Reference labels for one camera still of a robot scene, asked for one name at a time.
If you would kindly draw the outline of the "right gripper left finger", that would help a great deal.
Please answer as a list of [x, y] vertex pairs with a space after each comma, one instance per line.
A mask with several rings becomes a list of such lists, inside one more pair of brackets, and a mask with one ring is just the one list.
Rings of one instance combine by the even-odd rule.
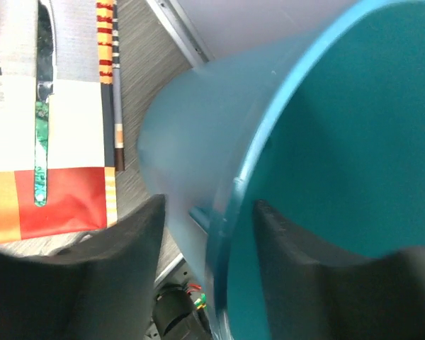
[[51, 256], [0, 252], [0, 339], [143, 339], [166, 198]]

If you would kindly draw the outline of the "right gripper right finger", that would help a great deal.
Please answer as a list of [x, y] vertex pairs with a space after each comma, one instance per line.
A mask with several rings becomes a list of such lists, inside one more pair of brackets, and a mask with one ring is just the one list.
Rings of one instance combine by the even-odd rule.
[[425, 339], [425, 246], [368, 258], [264, 200], [253, 228], [273, 339]]

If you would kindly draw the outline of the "teal trash bin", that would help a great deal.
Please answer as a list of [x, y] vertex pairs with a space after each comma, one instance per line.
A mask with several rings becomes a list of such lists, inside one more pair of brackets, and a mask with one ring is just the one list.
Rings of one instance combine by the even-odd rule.
[[169, 82], [137, 141], [214, 339], [272, 339], [252, 211], [368, 258], [425, 247], [425, 1], [359, 1]]

